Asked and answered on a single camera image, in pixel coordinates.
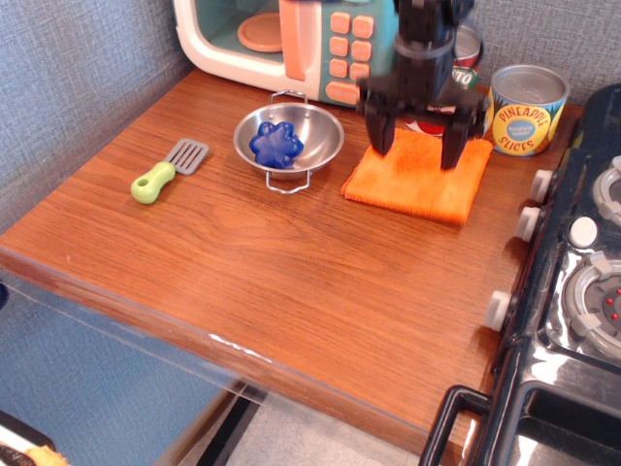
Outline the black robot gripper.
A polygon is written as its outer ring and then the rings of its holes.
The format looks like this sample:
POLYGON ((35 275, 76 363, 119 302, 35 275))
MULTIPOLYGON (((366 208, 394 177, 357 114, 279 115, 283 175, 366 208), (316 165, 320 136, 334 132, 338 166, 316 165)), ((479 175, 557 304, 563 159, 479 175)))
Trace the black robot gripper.
POLYGON ((418 116, 433 107, 453 107, 444 129, 441 169, 457 167, 466 143, 484 133, 485 97, 459 86, 452 78, 458 28, 473 1, 395 1, 398 29, 391 71, 361 79, 357 110, 364 114, 374 150, 392 148, 396 119, 418 116))

